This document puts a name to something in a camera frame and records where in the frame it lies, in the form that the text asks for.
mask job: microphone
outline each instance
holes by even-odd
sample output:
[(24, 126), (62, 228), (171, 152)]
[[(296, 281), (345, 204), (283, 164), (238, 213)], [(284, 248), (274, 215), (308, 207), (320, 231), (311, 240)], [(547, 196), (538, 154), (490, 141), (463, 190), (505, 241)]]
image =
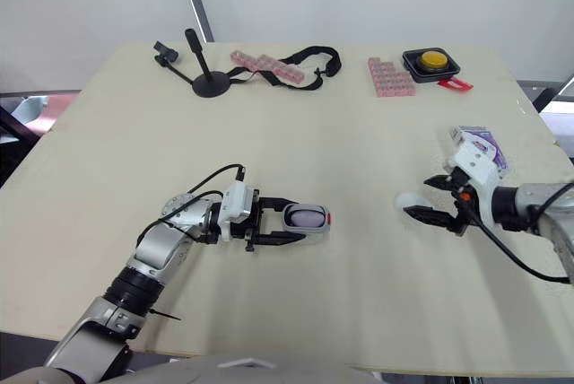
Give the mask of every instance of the microphone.
[(201, 43), (197, 37), (196, 31), (193, 28), (186, 30), (186, 39), (191, 51), (196, 54), (197, 61), (201, 66), (203, 74), (197, 76), (193, 82), (194, 92), (205, 98), (217, 97), (222, 95), (230, 88), (230, 77), (224, 72), (210, 71), (207, 63), (205, 62), (204, 55), (202, 54)]

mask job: yellow button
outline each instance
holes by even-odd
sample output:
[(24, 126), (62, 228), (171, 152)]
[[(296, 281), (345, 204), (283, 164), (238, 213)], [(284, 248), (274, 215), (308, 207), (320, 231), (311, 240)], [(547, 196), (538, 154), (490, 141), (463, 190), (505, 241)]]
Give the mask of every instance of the yellow button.
[(427, 50), (421, 56), (422, 65), (429, 68), (444, 68), (447, 66), (447, 56), (436, 50)]

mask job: black cable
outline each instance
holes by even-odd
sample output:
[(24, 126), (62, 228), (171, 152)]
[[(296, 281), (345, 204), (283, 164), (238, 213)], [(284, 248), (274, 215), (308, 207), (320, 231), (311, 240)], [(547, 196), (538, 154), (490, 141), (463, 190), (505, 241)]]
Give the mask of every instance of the black cable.
[(143, 231), (140, 233), (140, 235), (137, 237), (137, 241), (135, 242), (135, 245), (138, 246), (140, 244), (140, 242), (142, 241), (142, 239), (144, 238), (144, 236), (147, 234), (147, 232), (149, 230), (151, 230), (153, 227), (155, 227), (156, 225), (160, 224), (160, 223), (165, 223), (167, 224), (170, 228), (172, 229), (176, 229), (177, 231), (181, 231), (182, 233), (184, 233), (186, 236), (188, 236), (190, 239), (195, 240), (193, 236), (191, 236), (189, 233), (187, 233), (186, 231), (181, 230), (179, 227), (176, 227), (175, 225), (173, 225), (172, 223), (170, 223), (168, 221), (169, 218), (171, 218), (172, 216), (178, 214), (179, 212), (183, 211), (185, 208), (189, 207), (190, 205), (192, 205), (193, 203), (195, 203), (196, 201), (198, 201), (200, 198), (205, 197), (205, 196), (209, 196), (210, 194), (217, 194), (221, 197), (223, 197), (223, 193), (221, 191), (217, 191), (217, 190), (211, 190), (211, 191), (205, 191), (204, 193), (201, 193), (189, 200), (186, 201), (186, 203), (184, 203), (183, 205), (181, 205), (180, 207), (178, 207), (177, 209), (175, 209), (174, 211), (171, 211), (169, 214), (162, 216), (162, 218), (158, 218), (157, 220), (155, 220), (154, 222), (150, 223), (147, 225), (147, 227), (145, 227), (145, 229), (143, 229)]
[(520, 267), (523, 270), (526, 270), (530, 275), (536, 276), (537, 278), (540, 278), (544, 281), (548, 281), (550, 283), (561, 283), (561, 284), (570, 283), (570, 279), (567, 276), (548, 276), (545, 274), (541, 274), (540, 272), (534, 270), (532, 267), (527, 266), (522, 260), (520, 260), (520, 258), (515, 256), (514, 253), (506, 245), (504, 245), (504, 243), (502, 243), (502, 241), (499, 238), (497, 238), (496, 235), (492, 231), (490, 231), (488, 227), (484, 225), (484, 223), (481, 221), (478, 215), (474, 213), (470, 205), (461, 196), (455, 196), (455, 199), (463, 207), (466, 214), (478, 226), (478, 228), (480, 228), (484, 232), (484, 234), (488, 236), (488, 238), (492, 240), (494, 244), (497, 247), (499, 247), (502, 250), (502, 252), (506, 254), (506, 256), (510, 258), (518, 267)]
[(535, 213), (532, 215), (532, 220), (530, 222), (530, 228), (535, 229), (536, 225), (538, 223), (538, 220), (543, 215), (543, 213), (546, 212), (546, 209), (548, 209), (552, 205), (552, 203), (554, 203), (556, 200), (558, 200), (560, 197), (562, 197), (566, 193), (566, 191), (568, 191), (572, 187), (574, 187), (574, 182), (569, 182), (564, 187), (560, 188), (558, 191), (556, 191), (554, 194), (552, 194), (548, 198), (548, 200), (546, 200), (544, 202), (544, 204), (542, 206), (540, 206), (538, 209), (536, 209)]
[(198, 183), (196, 186), (191, 188), (188, 191), (188, 194), (191, 194), (194, 191), (196, 191), (197, 189), (201, 188), (203, 185), (205, 185), (211, 179), (215, 178), (220, 173), (222, 173), (226, 170), (229, 170), (229, 169), (234, 169), (234, 168), (237, 168), (237, 174), (235, 175), (235, 180), (243, 180), (245, 178), (245, 167), (242, 164), (228, 164), (227, 166), (221, 167), (219, 170), (215, 171), (214, 173), (209, 175), (207, 178), (202, 180), (200, 183)]

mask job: small box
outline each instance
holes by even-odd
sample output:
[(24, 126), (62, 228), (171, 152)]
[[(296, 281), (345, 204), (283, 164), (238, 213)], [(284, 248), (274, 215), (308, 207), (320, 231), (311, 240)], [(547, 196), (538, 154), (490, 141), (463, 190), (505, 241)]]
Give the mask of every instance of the small box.
[(499, 144), (494, 140), (494, 135), (488, 128), (457, 126), (451, 130), (450, 136), (457, 146), (464, 141), (474, 144), (477, 149), (496, 164), (501, 179), (509, 172), (509, 164), (507, 163)]

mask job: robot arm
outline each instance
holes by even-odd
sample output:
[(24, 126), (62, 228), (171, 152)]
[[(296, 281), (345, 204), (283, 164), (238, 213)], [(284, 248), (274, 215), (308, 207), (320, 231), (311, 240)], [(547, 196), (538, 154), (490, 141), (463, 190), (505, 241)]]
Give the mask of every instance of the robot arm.
[[(52, 378), (46, 379), (47, 383), (67, 382), (72, 376), (76, 382), (89, 384), (122, 373), (131, 357), (126, 340), (137, 337), (148, 313), (158, 313), (152, 306), (186, 259), (192, 243), (242, 238), (248, 243), (246, 250), (252, 251), (254, 245), (284, 245), (305, 238), (307, 233), (329, 229), (325, 207), (259, 197), (257, 189), (239, 179), (222, 194), (221, 202), (205, 198), (212, 193), (221, 194), (184, 193), (168, 201), (161, 217), (140, 235), (134, 253), (105, 294), (94, 299), (49, 355), (45, 366)], [(295, 205), (296, 210), (287, 214)], [(283, 212), (285, 231), (260, 232), (266, 208)], [(299, 213), (299, 218), (292, 218), (293, 213)], [(62, 380), (54, 380), (54, 369), (62, 371)]]
[[(412, 218), (444, 227), (458, 236), (468, 225), (478, 225), (507, 256), (532, 275), (546, 281), (574, 284), (574, 194), (572, 184), (523, 184), (518, 188), (500, 186), (496, 165), (473, 144), (464, 142), (447, 160), (448, 175), (437, 175), (424, 183), (450, 191), (458, 210), (456, 216), (432, 207), (413, 205), (404, 208)], [(558, 254), (565, 277), (540, 274), (524, 265), (501, 244), (491, 229), (526, 231), (548, 239)]]

